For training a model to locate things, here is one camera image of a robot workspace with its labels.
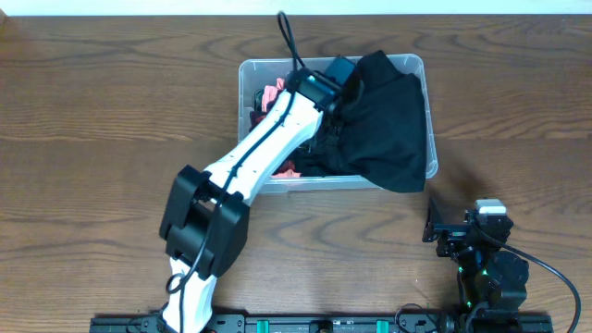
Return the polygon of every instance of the black bracket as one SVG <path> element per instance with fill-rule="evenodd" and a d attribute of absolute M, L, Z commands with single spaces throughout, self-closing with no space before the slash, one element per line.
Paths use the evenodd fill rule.
<path fill-rule="evenodd" d="M 510 236 L 513 222 L 506 215 L 482 215 L 476 209 L 469 209 L 465 211 L 462 223 L 449 224 L 443 221 L 436 201 L 430 198 L 422 241 L 438 241 L 436 255 L 453 259 L 476 250 L 499 251 L 499 247 L 489 244 L 480 236 L 474 225 L 479 226 L 490 237 L 505 243 Z"/>
<path fill-rule="evenodd" d="M 223 193 L 210 176 L 191 166 L 179 172 L 159 232 L 166 241 L 166 254 L 189 266 L 199 261 L 197 273 L 203 280 L 220 277 L 239 256 L 247 241 L 250 212 L 242 194 Z M 212 198 L 222 201 L 213 211 L 205 205 Z M 197 258 L 202 246 L 203 255 Z"/>
<path fill-rule="evenodd" d="M 98 317 L 91 320 L 90 333 L 167 333 L 158 314 L 130 317 Z"/>

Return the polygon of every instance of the black wire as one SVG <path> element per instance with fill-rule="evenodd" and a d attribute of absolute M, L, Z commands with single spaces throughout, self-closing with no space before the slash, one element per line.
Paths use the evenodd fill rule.
<path fill-rule="evenodd" d="M 284 26 L 282 24 L 282 18 L 283 18 L 284 22 L 286 23 L 286 30 L 288 31 L 288 35 L 286 34 L 286 31 L 284 30 Z M 288 18 L 286 17 L 286 14 L 284 12 L 277 13 L 277 24 L 279 26 L 279 29 L 281 30 L 281 34 L 284 36 L 284 40 L 286 41 L 288 48 L 290 49 L 290 51 L 292 53 L 293 70 L 296 71 L 298 69 L 297 61 L 300 62 L 300 64 L 303 67 L 305 67 L 304 63 L 302 62 L 302 59 L 300 59 L 300 56 L 298 55 L 298 51 L 296 50 L 296 44 L 294 43 L 294 36 L 292 35 L 292 29 L 290 27 L 290 23 L 288 22 Z M 222 205 L 222 202 L 224 201 L 224 198 L 227 195 L 228 188 L 230 187 L 230 182 L 235 177 L 237 177 L 237 173 L 239 172 L 239 168 L 242 167 L 242 164 L 244 163 L 244 161 L 246 161 L 246 159 L 249 158 L 249 156 L 261 145 L 261 143 L 263 143 L 278 127 L 283 125 L 284 120 L 286 120 L 286 117 L 288 117 L 288 114 L 290 113 L 290 110 L 292 109 L 292 105 L 294 104 L 295 97 L 296 97 L 296 92 L 292 92 L 292 94 L 290 95 L 290 99 L 288 100 L 288 105 L 286 106 L 286 110 L 279 117 L 277 122 L 253 146 L 251 146 L 251 148 L 249 148 L 249 150 L 247 150 L 247 152 L 232 167 L 232 169 L 230 170 L 230 174 L 228 175 L 228 178 L 226 179 L 224 186 L 222 187 L 222 191 L 220 193 L 220 196 L 216 199 L 215 210 L 217 210 L 217 208 L 219 208 Z M 185 285 L 187 285 L 187 282 L 189 281 L 190 277 L 197 270 L 197 265 L 198 265 L 200 259 L 202 258 L 204 251 L 205 251 L 205 240 L 207 240 L 210 237 L 212 230 L 213 230 L 213 228 L 208 227 L 207 231 L 205 232 L 205 237 L 203 238 L 202 245 L 200 245 L 200 250 L 197 253 L 197 255 L 195 256 L 195 260 L 193 261 L 193 264 L 191 265 L 189 272 L 185 275 L 183 275 L 182 273 L 177 273 L 177 274 L 171 276 L 168 279 L 168 281 L 166 282 L 166 292 L 168 294 L 180 292 L 180 295 L 179 295 L 179 333 L 183 333 L 183 300 L 184 300 L 184 295 L 185 295 Z M 175 278 L 180 278 L 179 284 L 174 289 L 171 289 L 170 286 L 172 284 L 172 281 Z"/>
<path fill-rule="evenodd" d="M 471 322 L 473 322 L 473 319 L 475 319 L 477 311 L 485 308 L 487 308 L 487 302 L 480 302 L 479 304 L 475 305 L 469 316 L 466 317 L 466 320 L 464 321 L 464 333 L 469 333 L 469 325 L 471 325 Z"/>
<path fill-rule="evenodd" d="M 572 324 L 570 325 L 567 332 L 573 333 L 575 331 L 575 327 L 577 326 L 577 322 L 580 320 L 580 313 L 582 312 L 582 301 L 580 300 L 580 294 L 577 292 L 577 289 L 575 288 L 572 281 L 570 281 L 567 277 L 565 277 L 564 274 L 562 274 L 557 269 L 544 263 L 541 260 L 536 259 L 534 256 L 532 256 L 528 253 L 524 253 L 518 249 L 513 248 L 510 245 L 506 245 L 498 240 L 493 239 L 491 236 L 487 235 L 485 233 L 485 231 L 483 231 L 475 222 L 472 222 L 472 225 L 476 228 L 476 230 L 479 232 L 481 237 L 483 237 L 486 241 L 490 242 L 493 245 L 504 248 L 512 253 L 516 253 L 516 254 L 530 260 L 531 262 L 533 262 L 537 265 L 540 265 L 541 267 L 547 269 L 549 272 L 553 273 L 557 278 L 559 278 L 561 281 L 563 281 L 563 283 L 565 283 L 567 285 L 567 287 L 569 287 L 570 291 L 573 294 L 573 299 L 575 300 L 575 313 L 573 314 Z"/>
<path fill-rule="evenodd" d="M 410 306 L 415 306 L 415 307 L 420 308 L 421 310 L 424 310 L 424 308 L 421 305 L 416 304 L 416 303 L 407 303 L 407 304 L 403 305 L 402 307 L 400 307 L 399 310 L 397 310 L 397 313 L 395 314 L 395 324 L 404 333 L 410 333 L 410 332 L 407 329 L 403 328 L 401 326 L 401 324 L 399 324 L 399 314 L 401 313 L 402 309 L 404 309 L 406 307 L 410 307 Z M 436 331 L 438 331 L 438 324 L 436 323 L 436 321 L 434 321 L 434 319 L 432 319 L 432 317 L 430 317 L 429 314 L 425 314 L 425 316 L 427 317 L 427 319 L 429 319 L 429 321 L 432 322 L 432 324 L 434 324 L 434 326 L 436 327 Z"/>
<path fill-rule="evenodd" d="M 284 19 L 284 22 L 286 23 L 286 30 L 288 30 L 288 34 L 286 34 L 286 31 L 284 31 L 282 19 Z M 284 41 L 286 41 L 286 44 L 292 53 L 292 58 L 296 58 L 302 67 L 306 67 L 300 58 L 300 55 L 298 54 L 298 50 L 296 49 L 296 43 L 294 42 L 294 36 L 292 35 L 292 28 L 290 27 L 286 13 L 282 11 L 277 13 L 277 24 L 279 26 L 279 30 L 281 31 L 281 35 L 284 36 Z"/>

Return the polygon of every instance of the green connector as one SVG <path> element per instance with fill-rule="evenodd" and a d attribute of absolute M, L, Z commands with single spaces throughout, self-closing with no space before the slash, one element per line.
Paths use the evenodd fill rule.
<path fill-rule="evenodd" d="M 386 320 L 377 320 L 376 333 L 389 333 L 389 322 Z"/>
<path fill-rule="evenodd" d="M 266 320 L 257 321 L 257 333 L 269 333 L 269 322 Z"/>

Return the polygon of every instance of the black cloth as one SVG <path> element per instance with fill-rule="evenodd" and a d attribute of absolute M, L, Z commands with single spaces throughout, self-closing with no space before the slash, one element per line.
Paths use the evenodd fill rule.
<path fill-rule="evenodd" d="M 252 132 L 253 129 L 257 125 L 259 125 L 259 123 L 261 121 L 263 121 L 263 119 L 265 119 L 265 116 L 267 115 L 267 113 L 263 112 L 263 108 L 262 108 L 263 93 L 264 93 L 264 90 L 260 89 L 255 92 L 255 95 L 253 97 L 254 108 L 253 108 L 253 111 L 251 111 L 251 113 L 249 114 L 249 118 L 251 119 L 251 127 L 249 128 L 249 132 Z"/>
<path fill-rule="evenodd" d="M 427 143 L 421 81 L 399 72 L 382 51 L 357 66 L 364 82 L 360 100 L 323 119 L 289 159 L 303 177 L 361 175 L 390 191 L 422 191 Z"/>

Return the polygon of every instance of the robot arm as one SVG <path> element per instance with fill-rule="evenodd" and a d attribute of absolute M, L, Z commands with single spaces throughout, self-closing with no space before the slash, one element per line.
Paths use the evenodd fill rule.
<path fill-rule="evenodd" d="M 279 95 L 265 120 L 235 149 L 204 172 L 190 166 L 179 172 L 168 198 L 160 236 L 166 240 L 173 276 L 187 275 L 195 261 L 197 269 L 183 289 L 171 293 L 162 316 L 166 329 L 180 332 L 181 314 L 182 331 L 200 332 L 205 327 L 212 316 L 217 277 L 228 270 L 246 242 L 249 207 L 255 196 L 291 152 L 315 135 L 323 115 L 335 112 L 348 101 L 356 87 L 361 89 L 354 71 L 353 63 L 337 57 L 324 74 L 308 68 L 292 73 L 288 89 Z M 231 169 L 281 121 L 292 94 L 293 103 L 282 125 L 248 155 L 224 192 Z M 214 211 L 202 204 L 207 201 L 217 204 Z M 171 281 L 172 290 L 180 282 L 178 277 Z"/>
<path fill-rule="evenodd" d="M 289 99 L 290 93 L 283 92 L 265 120 L 244 141 L 205 169 L 205 172 L 211 173 L 209 178 L 211 182 L 222 188 L 232 167 L 279 120 Z M 245 161 L 239 169 L 237 178 L 230 183 L 228 193 L 241 193 L 242 202 L 251 205 L 265 180 L 278 169 L 294 149 L 315 135 L 322 117 L 323 112 L 315 109 L 313 101 L 296 92 L 292 109 L 284 120 L 284 126 L 277 128 Z M 185 276 L 190 270 L 190 266 L 181 258 L 171 257 L 170 265 L 173 275 Z M 179 302 L 180 293 L 184 292 L 182 307 L 184 331 L 200 332 L 212 316 L 212 295 L 216 281 L 217 277 L 214 275 L 202 280 L 198 274 L 193 274 L 184 290 L 170 295 L 168 305 L 163 312 L 166 324 L 176 332 L 180 332 Z M 178 284 L 179 279 L 177 278 L 171 287 L 175 288 Z"/>
<path fill-rule="evenodd" d="M 191 174 L 184 169 L 179 174 L 179 179 L 181 181 L 176 181 L 175 184 L 187 185 L 189 184 L 187 179 L 191 179 Z M 430 200 L 423 241 L 437 241 L 437 255 L 449 257 L 459 266 L 457 281 L 461 302 L 454 307 L 453 311 L 423 309 L 417 304 L 408 303 L 403 305 L 394 317 L 387 314 L 363 317 L 325 314 L 286 317 L 220 313 L 212 315 L 211 300 L 216 277 L 228 268 L 214 261 L 209 277 L 202 279 L 204 270 L 201 269 L 186 285 L 184 291 L 186 301 L 183 307 L 184 331 L 333 333 L 347 330 L 351 333 L 393 331 L 552 333 L 550 316 L 519 312 L 519 307 L 526 299 L 528 264 L 513 253 L 515 249 L 505 244 L 512 226 L 513 222 L 506 215 L 505 206 L 496 199 L 478 200 L 475 209 L 466 211 L 462 223 L 443 219 L 436 203 Z M 229 257 L 229 264 L 235 257 Z M 179 271 L 187 273 L 189 270 L 189 266 L 183 262 L 182 257 L 177 260 L 171 258 L 171 265 L 174 273 Z M 569 332 L 574 331 L 581 308 L 577 291 L 573 295 L 576 299 L 576 313 Z M 90 332 L 178 332 L 178 307 L 179 293 L 176 293 L 171 296 L 168 307 L 158 318 L 155 315 L 135 318 L 94 318 Z"/>

